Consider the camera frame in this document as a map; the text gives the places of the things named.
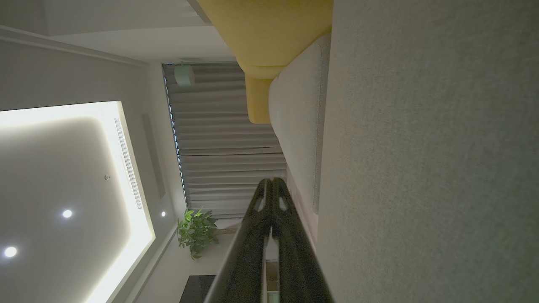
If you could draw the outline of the grey pleated curtain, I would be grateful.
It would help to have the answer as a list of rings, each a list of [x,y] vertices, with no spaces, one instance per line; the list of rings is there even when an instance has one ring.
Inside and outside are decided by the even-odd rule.
[[[162,65],[187,207],[241,218],[262,179],[286,177],[278,139],[271,125],[250,122],[237,63],[192,64],[189,87],[177,84],[177,67]]]

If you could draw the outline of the white ceiling air vent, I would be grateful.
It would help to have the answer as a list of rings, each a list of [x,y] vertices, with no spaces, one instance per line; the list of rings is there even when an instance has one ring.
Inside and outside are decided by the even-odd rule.
[[[126,172],[126,174],[128,176],[128,179],[129,179],[129,182],[130,182],[130,185],[131,185],[131,188],[132,188],[133,197],[135,199],[137,209],[142,210],[143,209],[142,198],[141,198],[138,186],[137,186],[137,180],[136,180],[135,173],[134,173],[134,170],[133,170],[133,166],[132,166],[132,163],[131,163],[131,158],[130,158],[130,153],[129,153],[129,149],[128,149],[128,146],[127,146],[127,141],[125,139],[125,135],[124,135],[124,132],[123,132],[123,125],[122,125],[119,118],[114,118],[114,122],[115,122],[115,126],[116,126],[116,132],[117,132],[117,135],[119,137],[120,146],[121,146],[121,149],[122,149],[122,152],[123,152],[125,172]]]

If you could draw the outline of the yellow cushion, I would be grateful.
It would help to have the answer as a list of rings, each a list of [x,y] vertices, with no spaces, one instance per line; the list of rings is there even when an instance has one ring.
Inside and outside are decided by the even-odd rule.
[[[268,124],[270,84],[332,26],[334,0],[197,0],[245,74],[248,117]]]

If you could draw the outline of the grey fabric sofa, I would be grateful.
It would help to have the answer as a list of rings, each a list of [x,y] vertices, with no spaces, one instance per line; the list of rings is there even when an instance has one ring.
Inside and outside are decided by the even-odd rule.
[[[336,303],[539,303],[539,0],[335,0]]]

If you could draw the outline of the green potted plant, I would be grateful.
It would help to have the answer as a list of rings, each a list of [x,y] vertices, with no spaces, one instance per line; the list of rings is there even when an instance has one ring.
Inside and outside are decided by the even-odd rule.
[[[209,245],[218,244],[217,219],[212,211],[186,209],[177,221],[176,236],[179,246],[188,247],[192,260],[198,260]]]

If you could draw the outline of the round white lamp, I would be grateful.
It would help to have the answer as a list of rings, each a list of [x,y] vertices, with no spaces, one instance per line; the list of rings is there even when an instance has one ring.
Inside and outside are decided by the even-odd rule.
[[[191,64],[179,64],[174,66],[174,78],[181,88],[191,88],[195,85],[194,69]]]

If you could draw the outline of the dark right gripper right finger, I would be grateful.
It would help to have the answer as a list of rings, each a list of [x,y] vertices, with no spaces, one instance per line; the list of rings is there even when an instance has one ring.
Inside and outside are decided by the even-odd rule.
[[[285,181],[272,180],[280,303],[335,303]]]

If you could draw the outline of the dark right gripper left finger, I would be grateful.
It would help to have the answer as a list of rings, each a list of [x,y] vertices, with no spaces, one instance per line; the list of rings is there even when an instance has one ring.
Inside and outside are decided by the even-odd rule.
[[[264,250],[272,226],[272,181],[261,180],[204,303],[262,303]]]

